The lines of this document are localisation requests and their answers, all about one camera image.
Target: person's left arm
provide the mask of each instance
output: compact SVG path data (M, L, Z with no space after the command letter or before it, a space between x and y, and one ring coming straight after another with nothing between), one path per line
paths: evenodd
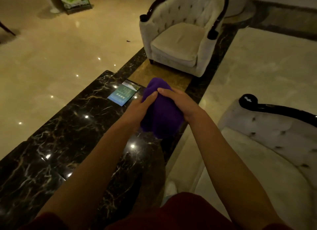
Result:
M127 141L140 127L157 92L143 103L134 100L123 116L103 135L99 143L72 175L42 207L38 216L50 212L70 229L87 229L106 190Z

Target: person's right arm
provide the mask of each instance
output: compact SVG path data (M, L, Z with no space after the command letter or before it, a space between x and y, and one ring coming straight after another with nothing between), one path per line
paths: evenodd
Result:
M160 94L174 100L184 113L212 184L232 221L246 230L262 230L269 224L283 223L260 182L208 114L184 92L173 91L158 89Z

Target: purple cloth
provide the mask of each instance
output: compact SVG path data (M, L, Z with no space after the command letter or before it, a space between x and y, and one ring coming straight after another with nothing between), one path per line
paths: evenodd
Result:
M153 78L144 90L142 102L158 88L172 90L161 78ZM183 113L168 97L158 94L155 102L148 108L141 121L141 128L145 132L153 132L159 139L174 136L184 122Z

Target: hand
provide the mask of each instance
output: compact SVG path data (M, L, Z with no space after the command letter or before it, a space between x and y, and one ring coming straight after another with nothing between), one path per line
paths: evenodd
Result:
M140 128L140 123L144 118L149 106L156 100L158 92L153 92L144 102L142 98L133 100L121 118L115 123L116 125L131 127L133 133Z
M173 91L164 88L158 88L158 92L165 97L171 98L176 106L183 112L184 118L187 122L191 123L191 121L195 118L195 116L204 112L194 100L191 99L185 92L182 92L178 89L172 88Z

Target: person's right hand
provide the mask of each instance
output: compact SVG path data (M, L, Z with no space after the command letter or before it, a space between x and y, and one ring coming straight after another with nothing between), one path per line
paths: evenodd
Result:
M189 123L197 115L204 112L204 110L200 108L190 96L176 88L172 88L172 91L169 89L158 88L158 92L165 97L171 98L176 106L183 112L185 120Z

